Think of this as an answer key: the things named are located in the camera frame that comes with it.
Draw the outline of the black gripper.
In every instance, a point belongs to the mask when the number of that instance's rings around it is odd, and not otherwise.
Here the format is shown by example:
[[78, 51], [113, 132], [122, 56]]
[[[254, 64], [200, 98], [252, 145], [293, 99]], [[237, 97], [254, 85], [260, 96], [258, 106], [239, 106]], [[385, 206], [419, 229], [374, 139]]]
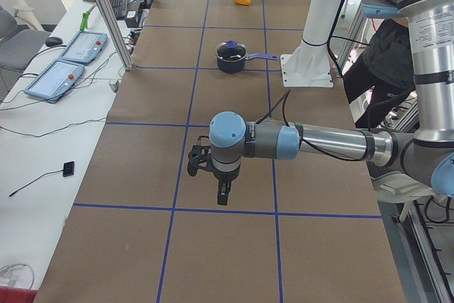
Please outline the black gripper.
[[223, 171], [214, 168], [214, 177], [218, 180], [217, 204], [227, 205], [227, 198], [231, 191], [231, 182], [234, 181], [240, 172], [240, 167], [231, 171]]

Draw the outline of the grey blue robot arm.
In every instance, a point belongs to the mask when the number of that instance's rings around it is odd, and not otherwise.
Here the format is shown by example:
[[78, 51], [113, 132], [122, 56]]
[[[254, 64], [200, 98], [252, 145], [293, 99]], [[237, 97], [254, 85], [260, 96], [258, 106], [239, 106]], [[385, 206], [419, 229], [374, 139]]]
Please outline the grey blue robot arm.
[[210, 144], [192, 148], [187, 170], [214, 174], [220, 205], [228, 201], [242, 158], [292, 160], [300, 151], [370, 161], [453, 195], [453, 0], [363, 0], [363, 13], [409, 21], [419, 129], [412, 134], [347, 131], [269, 116], [248, 122], [231, 111], [219, 113], [211, 120]]

